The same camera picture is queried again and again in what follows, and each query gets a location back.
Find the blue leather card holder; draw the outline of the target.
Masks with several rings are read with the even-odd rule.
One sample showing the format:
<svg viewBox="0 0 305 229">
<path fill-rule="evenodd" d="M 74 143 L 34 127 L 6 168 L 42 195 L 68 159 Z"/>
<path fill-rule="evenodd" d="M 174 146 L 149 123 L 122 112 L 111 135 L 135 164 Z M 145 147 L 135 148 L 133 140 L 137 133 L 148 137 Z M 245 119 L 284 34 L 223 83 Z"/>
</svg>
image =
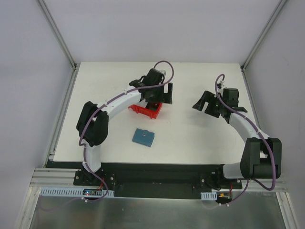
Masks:
<svg viewBox="0 0 305 229">
<path fill-rule="evenodd" d="M 151 147 L 155 138 L 155 133 L 148 130 L 137 128 L 133 135 L 132 141 L 143 146 Z"/>
</svg>

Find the red plastic bin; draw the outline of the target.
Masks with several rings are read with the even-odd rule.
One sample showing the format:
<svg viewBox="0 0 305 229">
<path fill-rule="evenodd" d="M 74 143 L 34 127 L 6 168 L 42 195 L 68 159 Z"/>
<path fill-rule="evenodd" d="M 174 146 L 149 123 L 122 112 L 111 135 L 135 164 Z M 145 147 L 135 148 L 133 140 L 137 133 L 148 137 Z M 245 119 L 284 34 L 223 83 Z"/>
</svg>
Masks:
<svg viewBox="0 0 305 229">
<path fill-rule="evenodd" d="M 162 106 L 162 103 L 148 103 L 145 107 L 133 104 L 128 108 L 132 109 L 137 114 L 142 114 L 150 117 L 151 119 L 156 119 Z"/>
</svg>

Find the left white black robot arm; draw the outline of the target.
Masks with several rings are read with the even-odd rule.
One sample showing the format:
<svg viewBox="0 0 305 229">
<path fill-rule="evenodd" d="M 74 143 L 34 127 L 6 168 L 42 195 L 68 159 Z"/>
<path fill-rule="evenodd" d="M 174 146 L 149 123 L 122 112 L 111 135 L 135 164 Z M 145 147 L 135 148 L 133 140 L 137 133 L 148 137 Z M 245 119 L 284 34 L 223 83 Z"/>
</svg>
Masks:
<svg viewBox="0 0 305 229">
<path fill-rule="evenodd" d="M 83 147 L 83 167 L 87 170 L 84 180 L 91 186 L 100 182 L 101 144 L 107 138 L 109 121 L 131 105 L 145 101 L 149 104 L 172 103 L 173 83 L 164 81 L 162 71 L 151 68 L 147 75 L 129 83 L 125 90 L 103 104 L 88 101 L 81 111 L 76 129 L 79 145 Z"/>
</svg>

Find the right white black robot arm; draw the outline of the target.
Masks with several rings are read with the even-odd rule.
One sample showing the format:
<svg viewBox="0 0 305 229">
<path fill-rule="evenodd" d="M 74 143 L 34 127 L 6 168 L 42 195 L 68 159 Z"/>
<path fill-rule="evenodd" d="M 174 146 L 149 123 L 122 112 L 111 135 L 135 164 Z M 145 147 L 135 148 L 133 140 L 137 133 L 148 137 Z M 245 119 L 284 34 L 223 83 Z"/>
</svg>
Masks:
<svg viewBox="0 0 305 229">
<path fill-rule="evenodd" d="M 204 91 L 193 109 L 213 117 L 222 117 L 245 143 L 241 161 L 222 165 L 222 172 L 214 176 L 219 188 L 226 188 L 232 179 L 272 179 L 281 175 L 282 143 L 261 132 L 247 118 L 247 110 L 239 105 L 239 91 L 224 88 L 219 94 Z"/>
</svg>

